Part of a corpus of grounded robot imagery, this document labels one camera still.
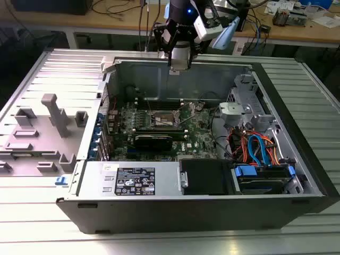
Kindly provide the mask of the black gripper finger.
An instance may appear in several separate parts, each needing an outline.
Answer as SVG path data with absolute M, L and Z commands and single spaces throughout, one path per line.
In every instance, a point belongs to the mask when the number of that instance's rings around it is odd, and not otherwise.
M 191 68 L 193 59 L 198 54 L 198 46 L 199 45 L 196 43 L 197 37 L 198 37 L 198 35 L 196 33 L 190 34 L 190 37 L 188 38 L 188 40 L 186 42 L 186 47 L 188 49 L 188 53 L 187 53 L 187 57 L 188 57 L 187 69 L 188 70 Z
M 157 48 L 168 59 L 168 66 L 172 63 L 172 50 L 174 49 L 174 30 L 170 24 L 156 23 L 153 29 Z

